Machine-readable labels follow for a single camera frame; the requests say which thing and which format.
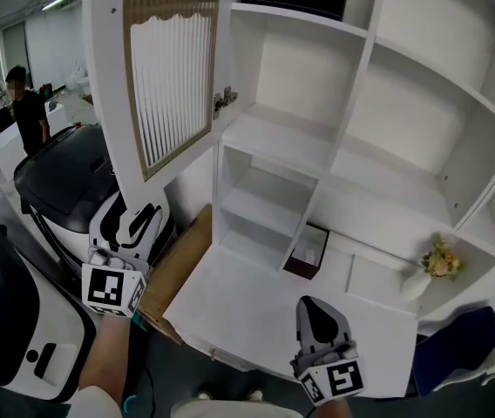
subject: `small white vase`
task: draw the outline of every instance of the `small white vase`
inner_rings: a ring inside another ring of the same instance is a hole
[[[410,301],[420,297],[431,282],[431,276],[423,269],[418,269],[401,285],[401,295]]]

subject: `cabinet hinge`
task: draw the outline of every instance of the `cabinet hinge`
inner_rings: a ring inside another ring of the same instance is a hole
[[[222,107],[228,107],[238,98],[238,93],[232,92],[232,87],[227,87],[224,89],[224,98],[220,93],[214,95],[214,115],[213,119],[219,117],[220,110]]]

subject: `white sleeve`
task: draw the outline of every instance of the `white sleeve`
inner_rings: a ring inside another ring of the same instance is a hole
[[[77,392],[67,418],[122,418],[122,413],[108,393],[92,386]]]

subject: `cabinet door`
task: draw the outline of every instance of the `cabinet door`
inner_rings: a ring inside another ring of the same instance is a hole
[[[92,99],[128,207],[150,202],[216,143],[232,2],[83,0]]]

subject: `white table surface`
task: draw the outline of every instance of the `white table surface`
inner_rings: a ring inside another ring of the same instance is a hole
[[[346,294],[352,256],[328,246],[313,280],[251,266],[211,246],[164,313],[177,330],[287,377],[299,351],[295,308],[303,295],[328,302],[347,318],[365,359],[362,396],[404,396],[417,335],[413,314]]]
[[[27,157],[17,123],[13,123],[0,133],[0,169],[7,181],[21,161]]]

